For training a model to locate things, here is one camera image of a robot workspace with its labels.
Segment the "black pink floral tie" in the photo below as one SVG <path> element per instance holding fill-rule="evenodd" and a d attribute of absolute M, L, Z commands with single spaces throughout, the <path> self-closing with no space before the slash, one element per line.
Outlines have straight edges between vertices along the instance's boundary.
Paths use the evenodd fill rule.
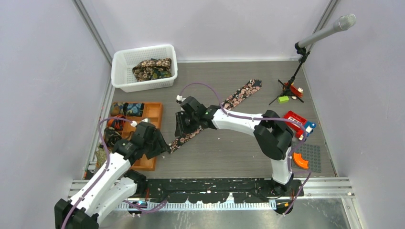
<path fill-rule="evenodd" d="M 238 106 L 243 100 L 250 97 L 262 87 L 262 81 L 259 79 L 251 79 L 241 88 L 236 90 L 233 94 L 227 97 L 221 102 L 221 105 L 225 110 L 232 110 Z M 197 126 L 197 128 L 189 133 L 180 133 L 178 127 L 176 127 L 175 136 L 176 138 L 169 144 L 169 154 L 177 151 L 185 143 L 189 142 L 192 138 L 202 132 L 204 128 L 202 126 Z"/>

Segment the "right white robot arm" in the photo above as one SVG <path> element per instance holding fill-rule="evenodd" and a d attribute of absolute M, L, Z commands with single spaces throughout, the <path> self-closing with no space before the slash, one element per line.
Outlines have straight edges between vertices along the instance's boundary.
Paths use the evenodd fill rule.
<path fill-rule="evenodd" d="M 267 110 L 264 114 L 246 114 L 222 109 L 219 105 L 205 107 L 196 98 L 178 95 L 176 102 L 181 110 L 176 113 L 175 136 L 191 134 L 198 128 L 225 129 L 253 136 L 262 153 L 270 158 L 273 191 L 286 195 L 293 177 L 288 164 L 293 132 L 277 113 Z"/>

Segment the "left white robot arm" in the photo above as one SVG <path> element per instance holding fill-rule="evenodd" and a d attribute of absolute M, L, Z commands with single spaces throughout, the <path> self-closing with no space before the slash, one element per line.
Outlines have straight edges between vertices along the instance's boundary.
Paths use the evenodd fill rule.
<path fill-rule="evenodd" d="M 69 200 L 54 206 L 57 229 L 97 229 L 105 217 L 130 196 L 142 197 L 146 177 L 131 169 L 135 161 L 152 159 L 168 151 L 161 131 L 148 118 L 130 121 L 135 132 L 129 140 L 118 140 L 96 174 Z"/>

